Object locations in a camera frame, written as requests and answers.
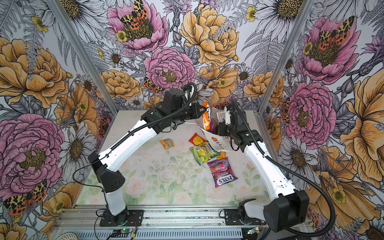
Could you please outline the purple snack packet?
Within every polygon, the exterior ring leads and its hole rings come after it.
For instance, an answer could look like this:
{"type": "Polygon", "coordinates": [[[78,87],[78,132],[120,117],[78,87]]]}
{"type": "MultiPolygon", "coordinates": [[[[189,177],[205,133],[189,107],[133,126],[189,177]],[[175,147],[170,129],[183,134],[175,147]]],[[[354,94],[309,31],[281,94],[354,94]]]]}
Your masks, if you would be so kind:
{"type": "Polygon", "coordinates": [[[212,134],[217,134],[217,132],[218,132],[218,124],[216,122],[211,122],[210,123],[209,132],[212,133],[212,134]]]}

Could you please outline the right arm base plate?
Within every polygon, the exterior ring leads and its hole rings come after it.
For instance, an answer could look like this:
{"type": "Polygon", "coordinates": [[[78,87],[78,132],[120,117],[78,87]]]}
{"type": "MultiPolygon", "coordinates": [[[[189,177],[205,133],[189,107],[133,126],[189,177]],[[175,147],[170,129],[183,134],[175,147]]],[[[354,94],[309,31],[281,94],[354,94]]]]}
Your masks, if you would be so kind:
{"type": "Polygon", "coordinates": [[[224,218],[226,226],[255,226],[262,223],[259,219],[249,218],[243,210],[239,209],[224,209],[220,217],[224,218]]]}

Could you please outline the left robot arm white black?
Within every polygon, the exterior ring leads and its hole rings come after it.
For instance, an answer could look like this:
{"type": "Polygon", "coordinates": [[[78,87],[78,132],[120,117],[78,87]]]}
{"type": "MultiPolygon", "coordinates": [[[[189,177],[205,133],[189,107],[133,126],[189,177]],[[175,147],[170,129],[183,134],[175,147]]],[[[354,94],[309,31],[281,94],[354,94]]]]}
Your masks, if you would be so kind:
{"type": "Polygon", "coordinates": [[[114,145],[101,153],[89,155],[88,160],[104,190],[107,206],[105,220],[109,224],[124,226],[130,219],[123,198],[125,177],[120,173],[120,167],[137,149],[164,129],[200,118],[207,108],[195,102],[197,91],[194,83],[166,91],[164,100],[147,110],[114,145]]]}

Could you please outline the white paper bag red flower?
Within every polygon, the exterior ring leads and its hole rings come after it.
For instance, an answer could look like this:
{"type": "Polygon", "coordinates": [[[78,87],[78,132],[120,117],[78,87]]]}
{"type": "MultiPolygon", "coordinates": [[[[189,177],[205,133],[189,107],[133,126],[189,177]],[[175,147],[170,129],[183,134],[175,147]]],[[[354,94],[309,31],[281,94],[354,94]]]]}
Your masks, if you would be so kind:
{"type": "MultiPolygon", "coordinates": [[[[220,116],[220,113],[222,113],[224,110],[218,110],[216,108],[211,108],[211,117],[212,121],[216,122],[218,125],[220,122],[223,122],[222,117],[220,116]]],[[[230,146],[230,137],[222,137],[217,134],[212,134],[209,131],[204,129],[203,126],[203,118],[200,117],[199,119],[195,120],[187,120],[188,124],[193,124],[198,127],[198,133],[202,133],[204,136],[203,138],[209,142],[211,147],[216,150],[217,152],[230,152],[232,151],[232,147],[230,146]]]]}

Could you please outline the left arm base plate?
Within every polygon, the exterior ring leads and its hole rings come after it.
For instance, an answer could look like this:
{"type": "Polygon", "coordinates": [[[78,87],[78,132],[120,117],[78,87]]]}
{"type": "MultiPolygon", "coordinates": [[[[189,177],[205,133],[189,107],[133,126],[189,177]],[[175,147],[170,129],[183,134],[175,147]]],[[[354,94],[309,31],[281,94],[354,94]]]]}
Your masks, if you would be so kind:
{"type": "Polygon", "coordinates": [[[109,210],[105,210],[101,217],[100,226],[139,227],[142,225],[143,216],[143,210],[124,210],[116,216],[113,216],[109,210]]]}

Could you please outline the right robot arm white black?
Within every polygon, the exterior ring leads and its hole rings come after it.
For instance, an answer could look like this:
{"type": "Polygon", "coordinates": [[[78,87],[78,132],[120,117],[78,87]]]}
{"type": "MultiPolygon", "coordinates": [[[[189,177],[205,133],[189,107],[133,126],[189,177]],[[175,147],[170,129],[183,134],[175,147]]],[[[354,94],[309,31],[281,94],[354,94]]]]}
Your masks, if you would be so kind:
{"type": "Polygon", "coordinates": [[[255,199],[242,201],[238,211],[247,223],[260,220],[273,232],[287,230],[306,220],[309,197],[298,191],[293,182],[269,159],[267,147],[257,130],[252,130],[245,111],[229,110],[219,114],[220,136],[229,137],[258,170],[268,191],[270,203],[261,204],[255,199]]]}

